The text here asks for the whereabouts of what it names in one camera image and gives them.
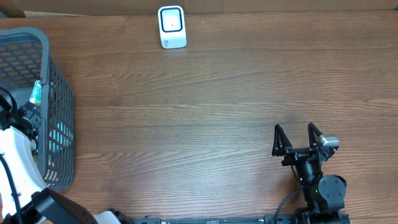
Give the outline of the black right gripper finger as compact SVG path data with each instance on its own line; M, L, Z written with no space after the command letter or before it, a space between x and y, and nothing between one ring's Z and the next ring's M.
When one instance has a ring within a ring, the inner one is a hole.
M293 147L282 127L279 124L275 125L272 156L286 156L292 149Z
M313 124L308 124L308 138L309 138L309 146L310 148L315 148L315 146L321 146L323 136L322 132Z

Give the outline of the teal snack packet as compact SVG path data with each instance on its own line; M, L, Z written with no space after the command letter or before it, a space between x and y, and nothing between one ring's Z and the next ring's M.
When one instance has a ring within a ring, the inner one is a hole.
M36 80L29 101L37 106L40 106L41 97L42 97L42 86L40 84L40 81Z

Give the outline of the teal white small packet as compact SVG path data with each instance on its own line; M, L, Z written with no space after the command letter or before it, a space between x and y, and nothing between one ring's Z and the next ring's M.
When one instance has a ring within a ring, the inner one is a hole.
M73 143L73 132L63 123L58 123L56 128L49 132L49 149L58 153L62 149L69 149Z

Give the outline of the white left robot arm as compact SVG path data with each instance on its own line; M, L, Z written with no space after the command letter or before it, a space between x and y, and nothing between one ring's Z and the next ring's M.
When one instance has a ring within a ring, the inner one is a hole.
M33 125L14 99L1 97L1 198L3 223L121 224L112 211L91 214L45 186L31 154Z

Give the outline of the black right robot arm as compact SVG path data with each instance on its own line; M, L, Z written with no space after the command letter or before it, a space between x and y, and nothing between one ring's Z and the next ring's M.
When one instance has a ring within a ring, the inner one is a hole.
M282 127L275 125L272 155L283 157L281 164L292 169L300 188L283 199L275 214L267 220L274 224L350 223L349 215L340 212L345 207L345 179L339 175L324 175L322 171L322 164L338 150L339 139L324 135L313 123L309 123L308 140L309 147L294 148ZM305 206L296 209L292 215L281 215L286 202L300 192L303 193Z

